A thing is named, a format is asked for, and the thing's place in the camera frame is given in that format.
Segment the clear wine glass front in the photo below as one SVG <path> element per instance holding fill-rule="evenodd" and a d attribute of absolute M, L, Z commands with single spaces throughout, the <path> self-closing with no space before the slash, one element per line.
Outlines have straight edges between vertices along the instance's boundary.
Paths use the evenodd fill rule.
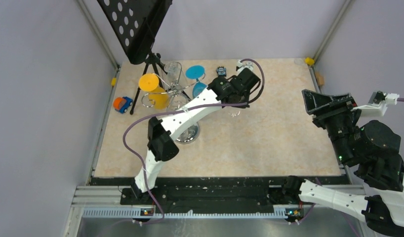
<path fill-rule="evenodd" d="M 182 108 L 183 106 L 185 106 L 186 104 L 188 104 L 189 102 L 190 102 L 190 100 L 187 97 L 183 97 L 183 96 L 171 97 L 169 99 L 166 111 L 167 112 L 177 111 L 180 108 Z"/>

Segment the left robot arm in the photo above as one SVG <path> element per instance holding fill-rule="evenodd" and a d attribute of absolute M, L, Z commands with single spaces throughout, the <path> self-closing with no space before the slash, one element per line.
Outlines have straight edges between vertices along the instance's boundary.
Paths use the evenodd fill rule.
<path fill-rule="evenodd" d="M 263 92 L 264 72 L 257 76 L 248 68 L 230 79 L 217 77 L 195 99 L 172 112 L 148 115 L 133 122 L 124 132 L 122 142 L 136 155 L 142 167 L 130 186 L 132 198 L 139 204 L 154 198 L 151 190 L 164 164 L 179 153 L 175 140 L 190 126 L 224 107 L 248 108 Z M 148 121 L 147 153 L 142 157 L 126 142 L 128 132 L 137 124 Z"/>

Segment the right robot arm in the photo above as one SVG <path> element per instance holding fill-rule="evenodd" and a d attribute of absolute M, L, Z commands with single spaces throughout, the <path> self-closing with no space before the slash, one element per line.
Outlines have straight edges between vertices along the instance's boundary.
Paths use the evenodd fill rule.
<path fill-rule="evenodd" d="M 338 162 L 356 166 L 354 174 L 375 191 L 354 195 L 326 188 L 298 176 L 283 179 L 272 188 L 273 204 L 322 205 L 364 222 L 371 230 L 390 237 L 404 237 L 404 161 L 401 137 L 377 120 L 401 97 L 376 91 L 368 104 L 359 106 L 351 94 L 326 95 L 302 91 L 306 113 L 316 127 L 327 131 Z"/>

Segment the clear smooth wine glass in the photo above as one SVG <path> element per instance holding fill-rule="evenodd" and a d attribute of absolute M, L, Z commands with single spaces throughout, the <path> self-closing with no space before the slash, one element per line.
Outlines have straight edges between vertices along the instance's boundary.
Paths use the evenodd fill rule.
<path fill-rule="evenodd" d="M 236 117 L 238 117 L 238 116 L 241 114 L 241 109 L 231 107 L 231 108 L 228 110 L 228 114 L 229 114 L 232 118 L 236 118 Z"/>

